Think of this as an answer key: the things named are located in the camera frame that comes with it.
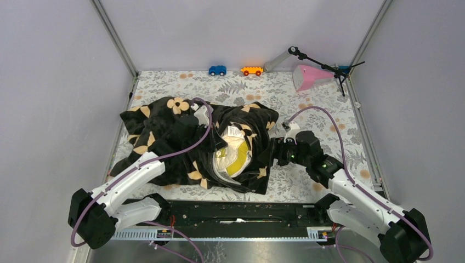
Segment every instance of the yellow and white package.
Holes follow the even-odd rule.
[[[238,184],[234,178],[241,174],[251,161],[251,151],[244,135],[235,126],[228,126],[221,138],[228,143],[213,156],[213,170],[217,176],[228,182]]]

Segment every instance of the leaf pattern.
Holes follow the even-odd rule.
[[[131,107],[146,105],[167,95],[181,98],[201,97],[236,106],[258,101],[280,114],[276,125],[269,131],[271,136],[284,136],[286,132],[281,123],[301,107],[310,104],[323,107],[331,113],[341,130],[345,155],[352,173],[364,184],[373,187],[370,178],[364,179],[360,176],[361,171],[368,170],[361,135],[355,123],[350,99],[348,96],[341,96],[337,82],[317,84],[309,90],[297,93],[290,72],[264,73],[260,77],[244,77],[241,72],[228,72],[224,77],[211,77],[206,71],[143,71],[134,91],[134,96],[139,99],[135,98]],[[308,110],[301,113],[295,121],[302,130],[311,130],[320,138],[321,147],[326,153],[342,159],[336,130],[324,113]],[[113,163],[131,152],[133,146],[127,138],[128,133],[123,129]],[[166,199],[315,203],[329,193],[329,190],[314,185],[315,182],[310,179],[305,168],[294,164],[285,167],[275,165],[271,167],[266,195],[237,193],[221,187],[205,190],[198,185],[183,185],[169,190],[146,184],[133,193],[132,198],[142,198],[157,192]]]

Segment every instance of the white wall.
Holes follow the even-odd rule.
[[[425,215],[433,262],[463,262],[464,13],[394,1],[353,77],[390,195]]]
[[[0,1],[0,262],[67,261],[131,77],[90,1]]]
[[[383,0],[104,0],[138,70],[262,66],[291,45],[349,64]],[[293,69],[288,58],[276,70]]]

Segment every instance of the orange toy car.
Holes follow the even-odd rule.
[[[261,67],[243,67],[241,72],[244,73],[244,76],[248,76],[250,73],[255,73],[255,75],[260,76],[263,72]]]

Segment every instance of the black fabric with flowers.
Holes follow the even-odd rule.
[[[144,152],[157,152],[156,149],[154,150],[157,147],[157,139],[161,141],[168,138],[177,120],[194,114],[195,111],[190,104],[190,100],[165,97],[151,104],[122,112],[120,116],[128,130],[128,141],[134,149],[128,157],[115,164],[110,176],[116,176],[124,171]],[[221,186],[238,192],[265,194],[270,168],[268,163],[262,163],[256,157],[262,155],[268,147],[270,140],[268,130],[275,125],[278,113],[258,102],[234,107],[210,105],[213,108],[213,125],[208,139],[188,153],[166,160],[166,171],[150,182],[160,186],[199,184],[205,189]],[[241,131],[252,152],[251,161],[245,170],[240,175],[231,178],[239,184],[219,180],[212,164],[214,152],[219,150],[212,149],[211,146],[215,145],[212,140],[222,140],[218,134],[222,134],[231,125]],[[197,127],[192,134],[185,134],[185,140],[182,142],[170,141],[170,147],[176,151],[187,148],[195,143],[205,133],[205,130],[205,127]]]

